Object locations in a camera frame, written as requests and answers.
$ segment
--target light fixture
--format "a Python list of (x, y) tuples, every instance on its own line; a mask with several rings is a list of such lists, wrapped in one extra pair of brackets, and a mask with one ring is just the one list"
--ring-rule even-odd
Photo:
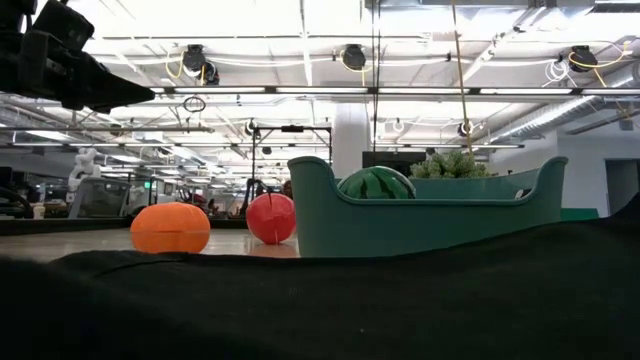
[(364, 87), (277, 87), (278, 93), (289, 94), (366, 94), (369, 90)]
[(161, 173), (167, 174), (167, 175), (180, 175), (180, 171), (178, 171), (178, 170), (167, 169), (167, 170), (159, 170), (159, 171)]
[(367, 63), (367, 57), (362, 52), (360, 45), (349, 44), (342, 52), (340, 59), (344, 66), (353, 71), (362, 71)]
[(118, 147), (119, 144), (90, 144), (90, 143), (71, 143), (69, 146), (75, 147)]
[(404, 147), (412, 147), (412, 148), (440, 148), (440, 149), (462, 149), (464, 145), (458, 144), (409, 144), (409, 143), (401, 143), (401, 144), (379, 144), (380, 147), (388, 147), (388, 148), (404, 148)]
[(123, 161), (123, 162), (129, 162), (129, 163), (139, 163), (139, 162), (143, 162), (144, 160), (139, 159), (137, 157), (133, 157), (133, 156), (129, 156), (129, 155), (109, 155), (110, 157), (118, 160), (118, 161)]
[(264, 87), (234, 87), (234, 86), (199, 86), (173, 88), (180, 94), (240, 94), (240, 93), (264, 93)]
[(56, 141), (76, 140), (71, 136), (65, 135), (57, 131), (33, 130), (33, 131), (27, 131), (27, 134), (40, 136), (45, 139), (56, 140)]
[(404, 130), (404, 123), (400, 121), (400, 118), (396, 118), (396, 122), (393, 124), (393, 130), (396, 132)]
[[(465, 94), (469, 93), (469, 89), (463, 90)], [(378, 90), (380, 94), (416, 94), (416, 95), (458, 95), (461, 93), (457, 88), (410, 88), (410, 87), (386, 87)]]
[(9, 143), (9, 145), (26, 146), (26, 147), (57, 147), (57, 146), (64, 146), (64, 144), (60, 144), (60, 143)]
[(567, 95), (573, 89), (549, 89), (549, 88), (502, 88), (481, 89), (483, 95)]
[(473, 145), (474, 149), (522, 149), (523, 144), (504, 144), (504, 145)]
[(583, 95), (640, 95), (640, 89), (584, 89), (582, 91)]

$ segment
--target hanging wire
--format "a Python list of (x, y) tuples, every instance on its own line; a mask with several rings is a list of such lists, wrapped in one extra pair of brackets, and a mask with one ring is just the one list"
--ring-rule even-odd
[(458, 77), (460, 78), (460, 96), (462, 97), (462, 116), (464, 117), (464, 129), (467, 137), (467, 149), (469, 156), (473, 159), (473, 148), (471, 147), (471, 126), (469, 125), (469, 117), (467, 116), (467, 102), (464, 96), (464, 79), (462, 74), (462, 62), (460, 61), (460, 41), (458, 39), (458, 18), (456, 16), (456, 0), (451, 0), (451, 9), (453, 10), (453, 31), (456, 39), (456, 56), (458, 58)]
[(374, 54), (374, 63), (372, 66), (373, 71), (373, 84), (376, 88), (376, 91), (373, 94), (373, 156), (375, 159), (376, 154), (376, 145), (377, 145), (377, 132), (378, 132), (378, 103), (380, 99), (380, 94), (378, 93), (380, 89), (380, 63), (381, 63), (381, 53), (380, 49), (382, 48), (382, 34), (380, 31), (380, 13), (381, 6), (380, 0), (377, 0), (378, 6), (378, 49), (376, 50), (376, 42), (375, 42), (375, 8), (371, 6), (371, 50)]

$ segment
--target metal frame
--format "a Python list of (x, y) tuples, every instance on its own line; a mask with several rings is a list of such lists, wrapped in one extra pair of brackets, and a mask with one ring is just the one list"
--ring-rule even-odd
[[(457, 96), (459, 87), (348, 87), (348, 86), (168, 86), (150, 87), (156, 97), (163, 95), (238, 95), (238, 94), (271, 94), (271, 95), (420, 95), (420, 96)], [(540, 87), (465, 87), (465, 94), (472, 97), (569, 97), (583, 95), (640, 96), (640, 88), (540, 88)]]

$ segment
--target green plastic bin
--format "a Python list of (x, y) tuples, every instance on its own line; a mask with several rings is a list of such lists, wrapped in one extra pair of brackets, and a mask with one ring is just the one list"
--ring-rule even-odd
[[(415, 200), (358, 200), (338, 191), (325, 161), (312, 156), (293, 159), (288, 164), (300, 255), (392, 256), (560, 221), (566, 163), (567, 158), (555, 157), (523, 174), (419, 180), (424, 184)], [(531, 192), (515, 199), (524, 189)], [(423, 198), (421, 191), (434, 198)]]

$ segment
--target black fabric surface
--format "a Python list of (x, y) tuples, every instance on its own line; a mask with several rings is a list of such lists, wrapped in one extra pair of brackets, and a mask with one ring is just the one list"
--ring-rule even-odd
[(393, 258), (3, 260), (3, 358), (637, 358), (638, 216)]

